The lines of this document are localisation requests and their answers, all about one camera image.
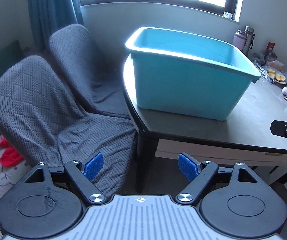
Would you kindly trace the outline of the teal plastic storage bin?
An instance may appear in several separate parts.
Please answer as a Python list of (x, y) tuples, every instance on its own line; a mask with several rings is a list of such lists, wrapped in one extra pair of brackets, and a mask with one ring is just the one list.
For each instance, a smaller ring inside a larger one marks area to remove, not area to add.
[(143, 109), (224, 121), (261, 77), (232, 44), (193, 33), (140, 27), (125, 47)]

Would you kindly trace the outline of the far grey covered chair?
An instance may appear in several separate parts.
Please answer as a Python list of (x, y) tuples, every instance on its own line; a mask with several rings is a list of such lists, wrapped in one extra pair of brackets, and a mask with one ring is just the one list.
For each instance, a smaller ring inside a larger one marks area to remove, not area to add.
[(80, 24), (55, 31), (49, 49), (77, 102), (89, 113), (129, 119), (121, 74), (105, 59), (90, 32)]

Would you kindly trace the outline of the grey covered chair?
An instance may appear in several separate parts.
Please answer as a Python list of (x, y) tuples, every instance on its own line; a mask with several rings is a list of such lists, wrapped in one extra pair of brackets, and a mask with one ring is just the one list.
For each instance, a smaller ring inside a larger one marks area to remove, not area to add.
[(80, 24), (55, 31), (49, 49), (77, 102), (89, 113), (129, 119), (121, 74), (105, 59), (90, 32)]
[(130, 120), (86, 112), (40, 56), (0, 77), (0, 132), (31, 166), (60, 167), (102, 153), (93, 182), (106, 196), (124, 187), (137, 143)]

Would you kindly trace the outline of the white round object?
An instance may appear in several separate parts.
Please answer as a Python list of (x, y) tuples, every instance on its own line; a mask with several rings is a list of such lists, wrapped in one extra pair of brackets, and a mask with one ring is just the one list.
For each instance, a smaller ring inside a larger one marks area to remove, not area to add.
[(282, 88), (282, 94), (287, 96), (287, 87)]

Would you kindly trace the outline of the red box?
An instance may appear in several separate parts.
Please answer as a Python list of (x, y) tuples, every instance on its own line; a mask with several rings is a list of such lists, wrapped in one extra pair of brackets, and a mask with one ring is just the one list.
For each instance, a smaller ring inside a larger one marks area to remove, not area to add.
[(267, 44), (266, 49), (265, 49), (265, 55), (268, 56), (271, 52), (273, 52), (274, 47), (275, 47), (275, 43), (274, 42), (269, 42)]

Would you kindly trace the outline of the teal window curtain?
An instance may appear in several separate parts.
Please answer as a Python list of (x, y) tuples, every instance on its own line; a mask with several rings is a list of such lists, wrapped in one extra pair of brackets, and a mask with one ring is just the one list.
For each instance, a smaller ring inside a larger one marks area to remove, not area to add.
[(28, 0), (29, 17), (35, 47), (46, 50), (49, 38), (67, 25), (83, 25), (80, 0)]

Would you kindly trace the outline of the dark dining table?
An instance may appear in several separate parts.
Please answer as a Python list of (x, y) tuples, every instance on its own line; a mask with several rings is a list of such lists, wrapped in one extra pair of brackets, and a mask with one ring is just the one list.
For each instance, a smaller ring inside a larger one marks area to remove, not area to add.
[(244, 162), (268, 184), (287, 183), (287, 138), (270, 131), (274, 120), (287, 121), (287, 102), (278, 87), (252, 83), (228, 118), (216, 121), (140, 108), (131, 57), (124, 64), (123, 79), (126, 104), (139, 135), (137, 192), (144, 190), (155, 156), (175, 159), (180, 152), (218, 164)]

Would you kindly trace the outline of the near grey covered chair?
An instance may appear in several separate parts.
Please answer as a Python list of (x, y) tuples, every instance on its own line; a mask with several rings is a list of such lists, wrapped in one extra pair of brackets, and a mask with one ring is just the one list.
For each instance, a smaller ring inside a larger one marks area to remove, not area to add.
[(124, 187), (137, 143), (130, 120), (86, 112), (40, 56), (0, 77), (0, 132), (31, 166), (60, 167), (102, 153), (93, 182), (106, 196)]

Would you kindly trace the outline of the plate of fruit slices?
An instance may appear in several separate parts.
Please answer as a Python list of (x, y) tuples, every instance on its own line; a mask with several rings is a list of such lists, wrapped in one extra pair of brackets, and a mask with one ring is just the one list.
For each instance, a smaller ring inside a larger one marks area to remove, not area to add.
[(285, 85), (287, 83), (285, 75), (280, 70), (275, 69), (271, 66), (264, 66), (263, 68), (273, 81), (282, 85)]

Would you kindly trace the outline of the small white sill device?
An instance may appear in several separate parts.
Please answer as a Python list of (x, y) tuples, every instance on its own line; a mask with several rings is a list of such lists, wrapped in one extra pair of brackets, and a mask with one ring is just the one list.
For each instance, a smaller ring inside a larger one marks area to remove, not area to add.
[(230, 12), (224, 11), (223, 12), (223, 17), (231, 20), (232, 14)]

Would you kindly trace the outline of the pink insulated bottle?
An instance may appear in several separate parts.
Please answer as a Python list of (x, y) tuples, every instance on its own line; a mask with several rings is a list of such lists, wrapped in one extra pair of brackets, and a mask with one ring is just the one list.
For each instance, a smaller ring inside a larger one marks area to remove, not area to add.
[(232, 44), (238, 48), (240, 51), (243, 50), (244, 44), (245, 44), (245, 40), (246, 40), (246, 34), (245, 31), (243, 30), (237, 30), (235, 32), (235, 35), (233, 37), (233, 42)]

